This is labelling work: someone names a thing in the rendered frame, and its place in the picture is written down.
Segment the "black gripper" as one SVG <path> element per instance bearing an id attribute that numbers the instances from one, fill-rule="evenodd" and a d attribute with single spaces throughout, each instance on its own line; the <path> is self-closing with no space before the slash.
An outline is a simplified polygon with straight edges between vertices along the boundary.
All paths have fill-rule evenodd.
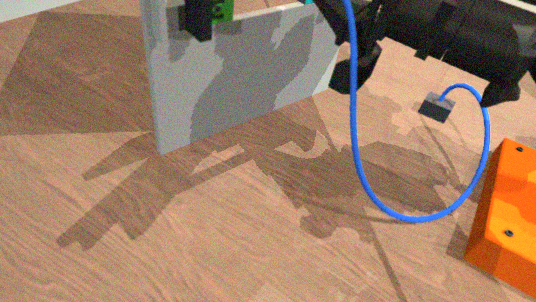
<path id="1" fill-rule="evenodd" d="M 312 0 L 336 38 L 349 43 L 348 17 L 342 0 Z M 477 0 L 350 0 L 357 31 L 357 91 L 377 65 L 385 37 L 416 50 L 414 57 L 441 60 Z M 379 10 L 379 7 L 380 11 Z M 338 62 L 328 87 L 350 94 L 350 58 Z"/>

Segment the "blue network cable with white plug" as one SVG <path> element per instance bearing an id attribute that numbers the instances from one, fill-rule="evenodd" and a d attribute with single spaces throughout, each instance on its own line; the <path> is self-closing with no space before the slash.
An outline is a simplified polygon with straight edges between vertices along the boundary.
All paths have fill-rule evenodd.
<path id="1" fill-rule="evenodd" d="M 420 216 L 416 217 L 416 216 L 407 216 L 407 215 L 399 214 L 391 210 L 390 208 L 388 208 L 383 203 L 381 203 L 377 199 L 377 197 L 374 195 L 374 193 L 372 192 L 372 190 L 370 189 L 366 181 L 365 175 L 362 170 L 361 162 L 360 162 L 360 157 L 359 157 L 358 142 L 357 142 L 357 126 L 356 126 L 357 31 L 356 31 L 356 23 L 355 23 L 355 17 L 354 17 L 354 12 L 353 12 L 351 1 L 350 0 L 342 0 L 342 1 L 346 8 L 348 23 L 349 23 L 348 31 L 349 31 L 349 44 L 350 44 L 350 137 L 351 137 L 351 147 L 352 147 L 354 164 L 355 164 L 355 168 L 356 168 L 359 180 L 366 194 L 371 199 L 371 201 L 379 209 L 383 210 L 388 215 L 395 217 L 397 219 L 400 219 L 400 220 L 408 221 L 409 223 L 424 223 L 424 222 L 430 222 L 433 220 L 438 220 L 450 214 L 455 209 L 457 209 L 467 199 L 467 197 L 470 195 L 470 192 L 472 191 L 472 189 L 475 188 L 475 186 L 477 185 L 481 177 L 481 174 L 483 172 L 483 169 L 485 167 L 485 163 L 487 160 L 489 144 L 490 144 L 490 122 L 489 122 L 487 108 L 483 108 L 480 106 L 482 110 L 483 119 L 484 119 L 484 147 L 483 147 L 483 152 L 482 152 L 482 157 L 479 163 L 479 167 L 477 169 L 476 174 L 474 174 L 470 184 L 466 188 L 466 190 L 462 193 L 460 198 L 453 205 L 451 205 L 444 211 L 434 214 L 434 215 L 430 215 L 427 217 L 420 217 Z M 456 84 L 449 86 L 446 90 L 443 91 L 439 99 L 439 102 L 443 102 L 446 94 L 455 88 L 464 88 L 468 90 L 469 92 L 472 92 L 480 104 L 482 97 L 479 94 L 479 92 L 474 87 L 467 85 L 465 83 L 456 83 Z"/>

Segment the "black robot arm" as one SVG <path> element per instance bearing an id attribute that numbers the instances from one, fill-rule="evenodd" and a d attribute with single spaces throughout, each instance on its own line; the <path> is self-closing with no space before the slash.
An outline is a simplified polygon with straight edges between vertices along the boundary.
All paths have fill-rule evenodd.
<path id="1" fill-rule="evenodd" d="M 442 62 L 488 81 L 480 106 L 520 99 L 529 72 L 536 84 L 536 12 L 500 0 L 477 0 Z M 535 42 L 535 44 L 534 44 Z"/>

